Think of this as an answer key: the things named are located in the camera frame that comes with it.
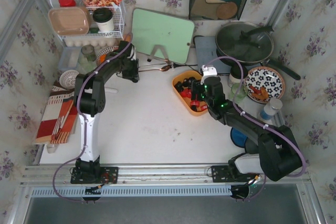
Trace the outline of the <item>orange storage basket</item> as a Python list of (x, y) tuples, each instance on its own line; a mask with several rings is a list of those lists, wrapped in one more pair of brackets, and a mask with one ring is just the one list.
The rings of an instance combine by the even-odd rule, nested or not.
[(190, 102), (191, 102), (191, 98), (183, 98), (181, 97), (180, 93), (178, 93), (174, 87), (174, 85), (177, 83), (177, 82), (181, 82), (183, 83), (184, 79), (185, 78), (190, 78), (190, 77), (194, 77), (196, 78), (196, 80), (200, 80), (201, 79), (201, 75), (194, 71), (194, 70), (188, 70), (188, 71), (185, 71), (185, 72), (182, 72), (181, 74), (178, 74), (177, 76), (175, 76), (173, 79), (172, 79), (172, 87), (173, 87), (173, 91), (175, 92), (175, 94), (177, 95), (177, 97), (179, 98), (179, 100), (181, 101), (181, 103), (184, 105), (184, 107), (188, 110), (188, 112), (192, 115), (192, 116), (201, 116), (205, 113), (207, 113), (207, 110), (205, 111), (201, 111), (201, 106), (205, 105), (206, 103), (204, 101), (200, 101), (200, 106), (197, 108), (197, 112), (195, 111), (192, 111), (191, 110), (191, 106), (190, 106)]

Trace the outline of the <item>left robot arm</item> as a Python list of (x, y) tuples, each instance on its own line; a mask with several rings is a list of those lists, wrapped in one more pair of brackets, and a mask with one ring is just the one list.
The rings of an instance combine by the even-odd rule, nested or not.
[(71, 172), (72, 184), (103, 184), (112, 182), (108, 168), (100, 165), (98, 125), (106, 105), (106, 82), (115, 74), (126, 80), (139, 81), (139, 61), (134, 46), (120, 41), (117, 50), (106, 55), (105, 60), (91, 72), (79, 74), (75, 82), (74, 104), (81, 126), (80, 155)]

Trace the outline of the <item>red capsule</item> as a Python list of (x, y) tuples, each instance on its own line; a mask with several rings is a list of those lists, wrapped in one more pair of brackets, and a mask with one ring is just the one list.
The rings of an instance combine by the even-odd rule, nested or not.
[(190, 102), (190, 106), (195, 106), (198, 108), (200, 106), (200, 102), (198, 100), (192, 100)]

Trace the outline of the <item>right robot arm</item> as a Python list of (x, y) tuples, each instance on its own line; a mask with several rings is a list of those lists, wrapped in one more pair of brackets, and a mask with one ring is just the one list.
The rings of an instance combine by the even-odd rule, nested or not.
[(264, 174), (272, 181), (299, 177), (306, 169), (291, 129), (267, 125), (226, 99), (219, 77), (189, 81), (192, 97), (206, 103), (211, 117), (247, 137), (244, 153), (228, 161), (233, 175)]

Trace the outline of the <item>red capsule number two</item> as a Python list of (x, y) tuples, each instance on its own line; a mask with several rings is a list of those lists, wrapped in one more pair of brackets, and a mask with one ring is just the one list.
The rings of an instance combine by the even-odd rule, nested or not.
[(180, 93), (181, 97), (183, 98), (191, 98), (192, 97), (192, 92), (190, 89), (184, 89), (181, 93)]

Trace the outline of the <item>grey blue cloth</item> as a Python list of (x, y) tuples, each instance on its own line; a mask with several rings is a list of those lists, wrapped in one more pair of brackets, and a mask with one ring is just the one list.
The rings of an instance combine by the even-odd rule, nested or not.
[(247, 136), (238, 131), (235, 128), (232, 128), (230, 131), (230, 139), (233, 144), (237, 147), (244, 148), (247, 140)]

